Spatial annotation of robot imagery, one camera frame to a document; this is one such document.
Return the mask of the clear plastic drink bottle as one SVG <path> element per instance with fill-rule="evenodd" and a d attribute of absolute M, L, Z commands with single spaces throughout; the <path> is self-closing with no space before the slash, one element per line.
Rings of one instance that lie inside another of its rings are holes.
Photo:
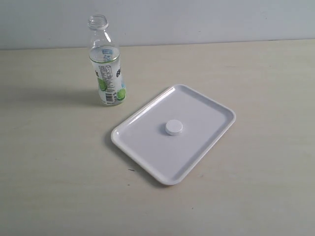
<path fill-rule="evenodd" d="M 91 31 L 89 58 L 97 78 L 98 94 L 105 105 L 119 105 L 126 98 L 120 49 L 108 33 L 108 21 L 104 15 L 91 16 L 88 27 Z"/>

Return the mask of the white bottle cap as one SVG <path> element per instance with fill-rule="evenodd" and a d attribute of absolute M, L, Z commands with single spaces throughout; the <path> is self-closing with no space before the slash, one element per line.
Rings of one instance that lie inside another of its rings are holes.
<path fill-rule="evenodd" d="M 183 124 L 176 119 L 169 120 L 165 125 L 165 132 L 170 136 L 178 136 L 183 132 Z"/>

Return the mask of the white rectangular plastic tray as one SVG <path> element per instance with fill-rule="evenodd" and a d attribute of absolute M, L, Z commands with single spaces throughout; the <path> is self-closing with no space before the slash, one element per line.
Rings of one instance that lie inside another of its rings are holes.
<path fill-rule="evenodd" d="M 173 85 L 111 133 L 111 141 L 163 185 L 181 182 L 235 122 L 228 107 Z"/>

